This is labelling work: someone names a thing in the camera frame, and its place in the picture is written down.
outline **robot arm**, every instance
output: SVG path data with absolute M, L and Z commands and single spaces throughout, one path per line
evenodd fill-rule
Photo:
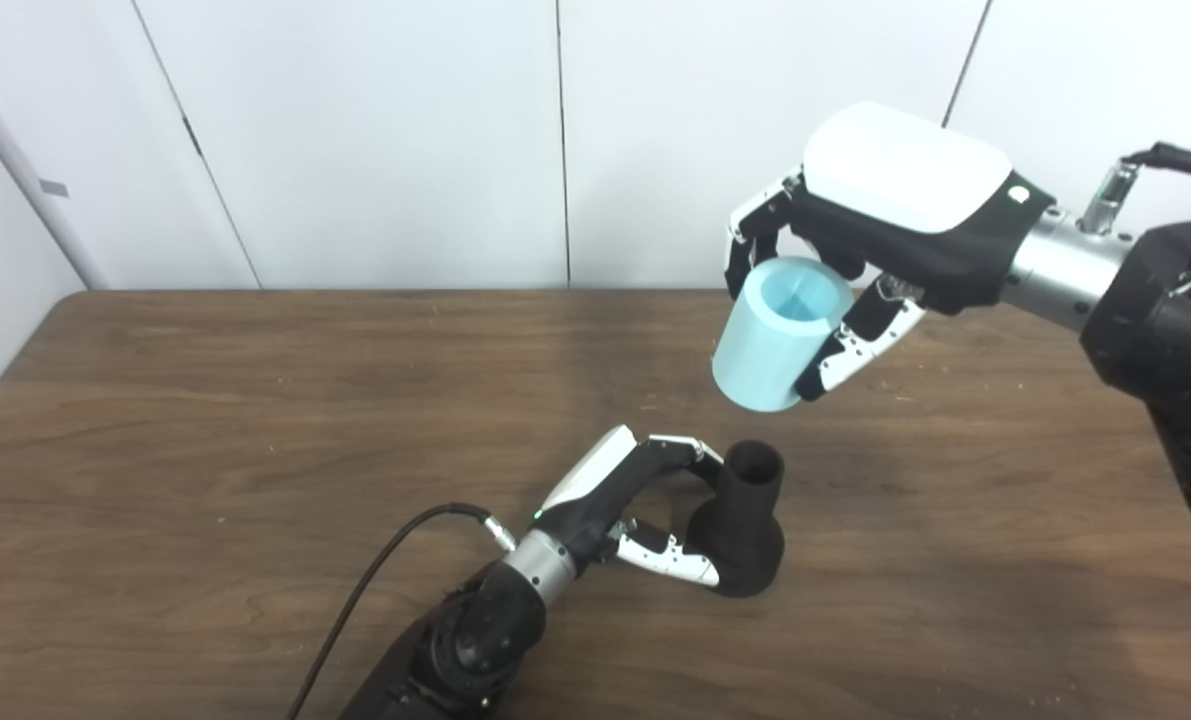
M 1191 174 L 1191 152 L 1156 145 L 1122 159 L 1077 215 L 1021 177 L 1002 151 L 894 109 L 858 105 L 813 133 L 796 173 L 732 214 L 728 290 L 736 296 L 752 265 L 775 256 L 777 233 L 786 227 L 843 277 L 859 278 L 867 265 L 880 270 L 796 383 L 805 400 L 896 345 L 928 309 L 955 315 L 1005 301 L 1080 333 L 1108 383 L 1147 405 L 1189 411 L 1191 387 L 1181 400 L 1181 386 L 1191 384 L 1191 365 L 1176 364 L 1167 378 L 1134 367 L 1130 381 L 1108 363 L 1124 355 L 1130 331 L 1149 334 L 1137 339 L 1152 346 L 1135 355 L 1139 365 L 1153 357 L 1191 361 L 1191 342 L 1176 342 L 1189 331 L 1156 327 L 1179 313 L 1191 327 L 1191 228 L 1158 228 L 1149 238 L 1112 232 L 1142 167 Z M 1127 287 L 1134 275 L 1153 283 Z M 1122 323 L 1131 307 L 1136 319 Z M 1152 345 L 1166 338 L 1176 342 L 1167 352 Z
M 738 447 L 746 451 L 738 452 Z M 740 515 L 743 530 L 774 528 L 773 480 L 781 480 L 781 456 L 773 447 L 750 442 L 738 443 L 729 456 L 727 464 L 696 438 L 649 436 L 637 442 L 624 425 L 610 430 L 560 480 L 534 514 L 525 536 L 501 561 L 491 562 L 449 593 L 443 603 L 391 644 L 339 716 L 480 720 L 493 715 L 523 656 L 545 632 L 549 607 L 590 565 L 612 557 L 718 593 L 763 589 L 781 559 L 781 530 L 775 530 L 772 550 L 759 543 L 740 549 L 755 547 L 763 556 L 752 574 L 749 553 L 731 552 L 732 544 L 713 541 L 713 534 L 697 533 L 701 538 L 697 544 L 706 549 L 700 551 L 694 543 L 679 543 L 665 530 L 622 519 L 641 489 L 665 472 L 687 470 L 715 489 L 719 500 L 727 478 L 731 482 L 738 474 L 759 471 L 763 472 L 756 483 L 759 493 L 772 497 L 763 507 L 767 515 L 759 518 L 759 512 L 752 512 L 749 496 L 738 497 L 738 507 L 731 511 Z M 713 527 L 706 520 L 717 515 L 715 512 L 701 520 L 699 515 L 703 511 L 691 521 L 690 533 Z M 494 534 L 507 533 L 494 530 Z M 511 544 L 505 541 L 504 547 Z

